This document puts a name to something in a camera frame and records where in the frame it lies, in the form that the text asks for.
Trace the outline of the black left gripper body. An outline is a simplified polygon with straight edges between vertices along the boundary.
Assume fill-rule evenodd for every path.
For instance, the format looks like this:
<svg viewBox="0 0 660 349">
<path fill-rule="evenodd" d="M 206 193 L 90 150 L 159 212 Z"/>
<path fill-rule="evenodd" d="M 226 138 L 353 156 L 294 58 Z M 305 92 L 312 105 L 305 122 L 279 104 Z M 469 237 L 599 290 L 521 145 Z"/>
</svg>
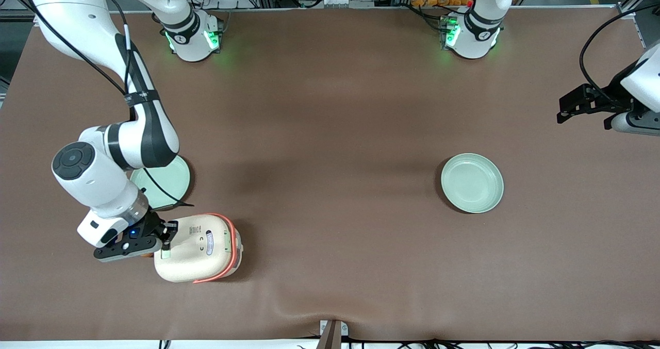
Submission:
<svg viewBox="0 0 660 349">
<path fill-rule="evenodd" d="M 580 93 L 582 99 L 579 104 L 579 114 L 611 113 L 603 121 L 604 128 L 612 128 L 616 116 L 630 112 L 634 107 L 634 100 L 629 95 L 624 95 L 623 98 L 608 97 L 604 91 L 597 91 L 594 86 L 587 84 L 580 86 Z"/>
</svg>

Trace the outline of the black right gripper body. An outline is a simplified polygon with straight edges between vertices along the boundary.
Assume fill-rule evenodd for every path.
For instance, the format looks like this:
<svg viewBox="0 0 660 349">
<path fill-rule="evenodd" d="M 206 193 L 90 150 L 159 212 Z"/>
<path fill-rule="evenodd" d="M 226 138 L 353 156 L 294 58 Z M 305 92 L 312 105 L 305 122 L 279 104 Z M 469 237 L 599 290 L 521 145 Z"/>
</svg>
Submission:
<svg viewBox="0 0 660 349">
<path fill-rule="evenodd" d="M 157 213 L 147 212 L 139 222 L 117 233 L 108 244 L 96 248 L 93 257 L 100 262 L 113 262 L 153 254 L 170 243 L 170 236 L 168 223 Z"/>
</svg>

